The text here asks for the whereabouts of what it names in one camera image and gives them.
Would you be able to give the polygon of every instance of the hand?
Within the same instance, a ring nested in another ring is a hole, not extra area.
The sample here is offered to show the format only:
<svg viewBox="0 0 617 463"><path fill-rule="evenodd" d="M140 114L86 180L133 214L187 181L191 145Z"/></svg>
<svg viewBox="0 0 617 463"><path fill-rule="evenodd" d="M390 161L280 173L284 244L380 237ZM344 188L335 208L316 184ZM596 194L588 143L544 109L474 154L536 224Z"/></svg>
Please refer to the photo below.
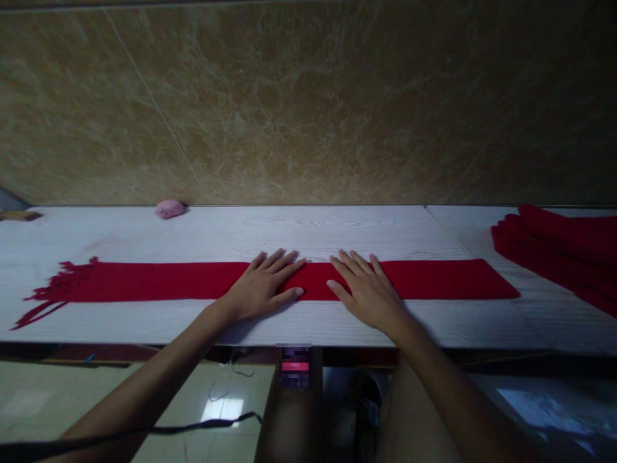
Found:
<svg viewBox="0 0 617 463"><path fill-rule="evenodd" d="M237 311L238 321L267 315L304 294L304 290L298 287L288 289L279 295L274 294L276 288L307 261L300 259L294 262L298 256L297 251L291 251L286 256L283 254L285 251L279 249L264 260L265 253L260 252L227 294L220 299L232 310Z"/></svg>
<svg viewBox="0 0 617 463"><path fill-rule="evenodd" d="M355 251L350 253L353 258L339 250L343 261L334 256L330 256L330 261L352 293L334 280L328 280L328 286L358 320L391 336L397 324L408 319L409 314L375 255L370 255L371 268Z"/></svg>

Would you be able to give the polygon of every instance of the marble wall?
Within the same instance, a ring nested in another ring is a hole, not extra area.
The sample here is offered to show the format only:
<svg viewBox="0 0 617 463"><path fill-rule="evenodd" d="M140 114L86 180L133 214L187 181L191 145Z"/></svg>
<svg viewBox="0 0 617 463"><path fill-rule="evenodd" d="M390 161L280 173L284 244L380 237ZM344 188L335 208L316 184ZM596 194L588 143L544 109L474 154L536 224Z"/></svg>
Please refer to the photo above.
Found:
<svg viewBox="0 0 617 463"><path fill-rule="evenodd" d="M617 203L613 18L593 0L5 10L0 186L34 204Z"/></svg>

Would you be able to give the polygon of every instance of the white table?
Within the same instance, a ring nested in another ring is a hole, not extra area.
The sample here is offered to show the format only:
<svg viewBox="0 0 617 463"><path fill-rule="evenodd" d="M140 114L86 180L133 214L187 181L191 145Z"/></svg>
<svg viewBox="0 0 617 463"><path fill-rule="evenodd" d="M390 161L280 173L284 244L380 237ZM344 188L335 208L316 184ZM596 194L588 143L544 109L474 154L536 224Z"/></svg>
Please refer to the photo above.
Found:
<svg viewBox="0 0 617 463"><path fill-rule="evenodd" d="M44 217L0 222L0 341L168 343L211 302L68 304L9 331L37 304L22 299L46 286L65 260L84 264L96 255L107 262L248 261L262 249L283 247L326 262L342 247L363 255L374 252L381 260L483 257L523 293L518 300L407 301L407 308L444 347L617 352L617 320L492 251L490 225L514 209L193 207L169 221L157 218L151 207L31 210ZM342 304L326 301L298 302L276 316L240 325L222 339L241 345L294 342L392 346Z"/></svg>

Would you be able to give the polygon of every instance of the leg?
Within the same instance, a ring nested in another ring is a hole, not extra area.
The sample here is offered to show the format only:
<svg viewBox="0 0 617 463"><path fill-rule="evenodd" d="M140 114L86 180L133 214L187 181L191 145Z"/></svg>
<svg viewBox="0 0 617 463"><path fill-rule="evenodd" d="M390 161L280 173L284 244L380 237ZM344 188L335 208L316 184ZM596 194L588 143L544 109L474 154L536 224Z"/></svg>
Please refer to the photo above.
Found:
<svg viewBox="0 0 617 463"><path fill-rule="evenodd" d="M323 351L311 348L314 382L311 390L284 390L274 373L255 463L312 463L321 461L321 393Z"/></svg>
<svg viewBox="0 0 617 463"><path fill-rule="evenodd" d="M404 355L381 409L378 463L461 462L431 398Z"/></svg>

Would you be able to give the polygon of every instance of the folded red scarf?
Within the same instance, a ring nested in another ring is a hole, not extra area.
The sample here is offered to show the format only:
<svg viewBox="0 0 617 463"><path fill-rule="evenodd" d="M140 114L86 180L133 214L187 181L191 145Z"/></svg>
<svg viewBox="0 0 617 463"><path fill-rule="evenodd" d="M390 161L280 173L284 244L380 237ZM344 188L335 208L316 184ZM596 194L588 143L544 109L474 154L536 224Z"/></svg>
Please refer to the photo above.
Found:
<svg viewBox="0 0 617 463"><path fill-rule="evenodd" d="M247 262L189 264L119 264L100 262L76 266L52 277L29 299L47 302L26 313L14 329L22 328L60 309L68 302L127 302L175 299L217 299L248 267ZM403 299L505 299L519 292L485 260L397 260L382 267ZM302 287L300 300L337 300L326 286L335 280L349 290L331 264L310 263L280 288Z"/></svg>
<svg viewBox="0 0 617 463"><path fill-rule="evenodd" d="M617 217L568 218L520 206L491 229L507 259L617 316Z"/></svg>

